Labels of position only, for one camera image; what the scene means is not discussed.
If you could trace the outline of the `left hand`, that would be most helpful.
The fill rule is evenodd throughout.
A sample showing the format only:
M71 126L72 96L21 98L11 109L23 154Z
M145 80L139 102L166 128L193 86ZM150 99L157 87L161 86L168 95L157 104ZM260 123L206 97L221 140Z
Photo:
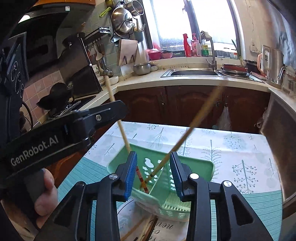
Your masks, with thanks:
M39 215L36 220L38 228L42 228L58 205L58 191L55 187L54 177L47 169L43 169L43 172L45 190L35 202L35 211Z

